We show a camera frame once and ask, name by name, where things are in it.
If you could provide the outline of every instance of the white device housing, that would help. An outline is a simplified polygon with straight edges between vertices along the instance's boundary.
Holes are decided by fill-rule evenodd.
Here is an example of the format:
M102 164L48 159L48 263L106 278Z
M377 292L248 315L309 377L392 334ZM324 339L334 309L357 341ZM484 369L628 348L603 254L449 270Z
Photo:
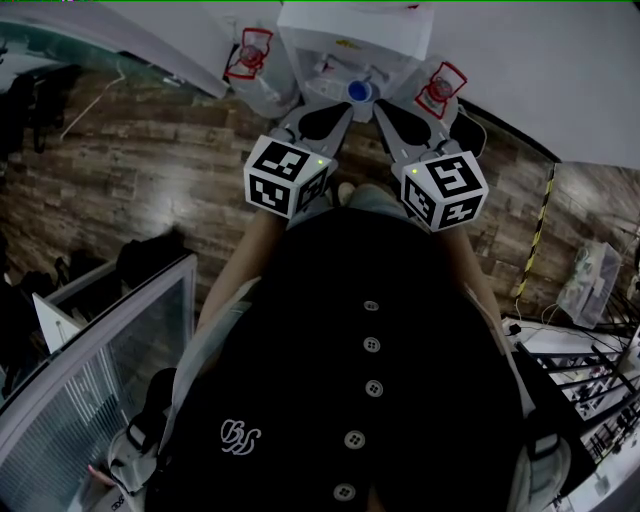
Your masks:
M402 168L402 202L431 231L472 221L489 187L471 151L445 155Z
M343 2L286 2L278 18L306 103L349 101L359 122L371 119L374 99L390 98L425 60L432 25L431 5L364 12ZM351 101L352 80L370 81L376 94Z
M332 159L261 135L244 165L248 203L290 219L321 195Z

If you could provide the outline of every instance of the wire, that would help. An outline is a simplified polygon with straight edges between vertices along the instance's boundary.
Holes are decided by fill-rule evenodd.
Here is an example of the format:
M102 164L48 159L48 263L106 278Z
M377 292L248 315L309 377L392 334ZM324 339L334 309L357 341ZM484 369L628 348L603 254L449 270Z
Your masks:
M622 318L622 320L624 320L627 323L631 323L631 315L629 315L629 310L627 308L627 315L629 315L629 320L627 320L624 317L624 313L622 311L620 311L620 308L618 308L618 306L616 306L616 303L613 301L610 301L611 305L613 306L613 308L620 314L620 317ZM620 303L622 304L622 307L626 308L626 305L624 304L624 302L620 301Z
M522 323L522 315L520 314L520 310L518 309L518 301L520 299L516 299L516 311L518 312L518 318L520 319L520 323Z
M631 249L631 246L638 241L638 238L640 237L640 215L638 215L637 219L636 219L636 230L634 234L629 233L629 235L631 236L631 241L627 244L627 246L624 248L624 251L622 251L622 254L620 255L620 261L622 262L621 266L624 266L624 257L627 255L627 252L629 252L629 249Z
M613 322L615 322L615 318L613 317L613 314L611 313L611 308L609 307L609 304L605 304L605 307L607 308L607 313L609 313L609 318L610 318ZM620 339L620 336L617 336L617 337L616 337L616 336L614 336L614 335L613 335L613 333L612 333L612 334L610 334L610 336L611 336L612 338L614 338L614 339L617 339L617 340L618 340L618 343L620 343L620 346L622 346L622 345L623 345L622 340Z
M558 308L560 306L556 305L555 309L551 312L551 316L549 317L549 320L547 320L547 325L549 325L551 323L551 319L553 318L553 315L556 314L556 311L558 311Z
M56 320L56 327L58 328L58 334L60 335L60 339L62 340L62 343L66 343L67 335L65 334L64 329L62 328L62 323L60 322L60 320Z
M611 297L613 297L614 299L616 299L618 302L620 302L623 306L626 307L627 312L631 311L631 308L635 309L637 314L633 314L633 316L635 316L635 318L638 317L638 315L640 315L640 309L637 308L637 306L631 302L630 300L628 300L622 293L620 293L617 290L613 290L611 293Z
M80 121L80 119L82 119L84 117L84 115L89 112L89 110L91 110L94 105L96 103L98 103L102 97L105 95L105 93L107 92L107 90L109 89L109 87L111 87L112 85L117 84L118 82L122 82L126 77L124 76L124 74L122 73L122 70L120 69L120 62L116 62L116 68L118 69L118 73L120 73L120 77L116 78L113 82L109 82L106 87L103 89L102 93L100 93L100 96L98 96L95 100L93 100L91 103L89 103L89 106L87 108L85 108L79 115L78 117L76 117L73 121L71 121L71 124L69 126L67 126L67 129L62 132L62 135L60 135L60 141L62 142L62 140L64 139L64 136L69 132L69 130L71 130L71 128L73 128L75 126L75 124Z
M524 330L524 329L531 329L532 331L553 331L553 332L559 332L560 334L567 334L567 331L561 331L559 329L552 329L551 327L520 327L520 329ZM597 341L598 343L602 343L604 346L609 347L611 350L613 350L614 352L617 352L618 354L621 353L620 350L613 348L611 345L608 345L607 343L605 343L602 340L599 340L598 338L591 336L588 332L583 331L582 329L580 329L580 332L583 332L584 334L586 334L587 336L581 336L580 334L572 334L572 336L576 336L577 338L584 338L585 340L588 339L592 339ZM529 341L531 341L531 338L529 338L527 341L523 341L523 343L528 343Z
M605 325L629 325L628 322L598 322L598 326L602 327Z
M544 323L544 314L549 310L549 308L552 308L553 306L555 306L556 308L551 312L551 316L549 317L549 320L547 320L547 323L545 324ZM547 306L546 308L544 308L544 311L540 315L540 323L542 325L549 325L549 323L551 323L551 319L553 318L553 315L556 314L556 311L558 311L559 307L560 306L558 306L558 304L554 302L553 304L551 304L551 306Z
M555 306L555 302L553 304L551 304L551 306L547 306L546 308L544 308L544 310L542 311L542 314L540 315L540 323L542 325L545 325L544 323L544 314L549 310L549 308L552 308L553 306Z

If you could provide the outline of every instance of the white sneaker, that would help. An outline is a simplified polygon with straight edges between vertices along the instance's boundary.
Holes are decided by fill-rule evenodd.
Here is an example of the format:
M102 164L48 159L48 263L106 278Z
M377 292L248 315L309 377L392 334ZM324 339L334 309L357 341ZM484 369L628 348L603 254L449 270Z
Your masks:
M356 187L353 183L349 183L348 181L340 183L338 187L338 201L340 201L340 206L345 206L349 203L355 189Z
M634 296L638 293L638 284L640 283L640 279L638 278L638 274L631 278L631 283L629 284L629 288L627 288L627 300L632 301Z

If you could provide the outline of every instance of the wooden floor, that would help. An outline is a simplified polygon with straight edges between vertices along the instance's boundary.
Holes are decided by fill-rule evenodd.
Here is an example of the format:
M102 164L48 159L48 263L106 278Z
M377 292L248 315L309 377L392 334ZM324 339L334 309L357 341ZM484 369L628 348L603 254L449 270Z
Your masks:
M67 126L112 76L87 74L74 88ZM66 135L50 135L44 154L25 134L0 186L0 230L15 271L53 273L58 256L87 249L115 258L131 239L172 226L199 258L197 298L238 244L254 208L244 202L242 165L271 122L229 97L215 100L151 79L127 79ZM531 249L552 163L528 145L486 124L480 164L490 184L481 217L467 225L482 268L503 312L514 296ZM339 155L354 182L389 183L389 160L372 125L354 124ZM571 275L587 240L625 253L618 284L626 288L640 215L640 175L631 170L562 164L538 255L519 302L523 316L539 317Z

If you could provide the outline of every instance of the person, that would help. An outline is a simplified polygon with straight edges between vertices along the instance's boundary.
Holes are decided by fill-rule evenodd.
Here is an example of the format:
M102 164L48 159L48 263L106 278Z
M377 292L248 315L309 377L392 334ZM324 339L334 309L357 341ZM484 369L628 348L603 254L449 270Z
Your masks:
M522 408L464 227L429 234L372 184L339 197L255 214L146 510L508 509Z

